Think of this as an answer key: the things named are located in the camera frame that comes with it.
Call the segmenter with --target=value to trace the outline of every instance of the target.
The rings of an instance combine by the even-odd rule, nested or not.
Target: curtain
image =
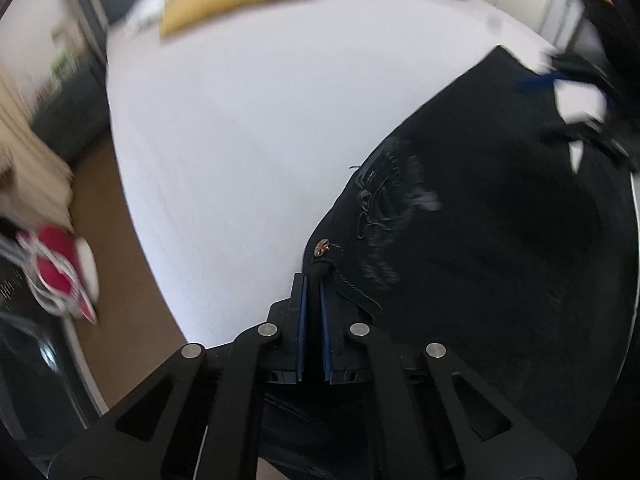
[[[30,129],[31,114],[0,69],[0,216],[22,229],[71,230],[72,173]]]

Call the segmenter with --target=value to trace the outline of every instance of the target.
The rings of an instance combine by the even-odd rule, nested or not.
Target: metal screw
[[[367,335],[370,332],[369,325],[366,323],[354,323],[349,327],[349,332],[358,337]]]
[[[316,245],[316,248],[314,249],[314,256],[316,258],[319,258],[320,256],[322,256],[328,250],[329,250],[329,240],[328,240],[328,238],[323,238]]]
[[[202,347],[197,345],[196,343],[189,343],[182,347],[180,351],[182,357],[187,359],[193,359],[194,357],[198,357],[202,353]]]
[[[429,343],[427,345],[427,354],[429,354],[431,357],[439,359],[446,353],[447,349],[444,348],[444,345],[441,345],[440,343]]]
[[[264,337],[271,337],[278,333],[278,327],[273,323],[262,323],[258,327],[258,334]]]

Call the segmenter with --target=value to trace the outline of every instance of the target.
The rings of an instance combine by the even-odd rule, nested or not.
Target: dark gray nightstand
[[[94,57],[84,58],[60,92],[39,110],[31,129],[66,162],[109,125],[105,69]]]

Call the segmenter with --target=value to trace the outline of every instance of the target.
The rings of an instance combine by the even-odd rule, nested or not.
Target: brown floor
[[[86,360],[109,407],[130,392],[184,337],[146,264],[129,218],[111,136],[74,168],[71,216],[91,246],[100,298],[98,325],[76,322]]]

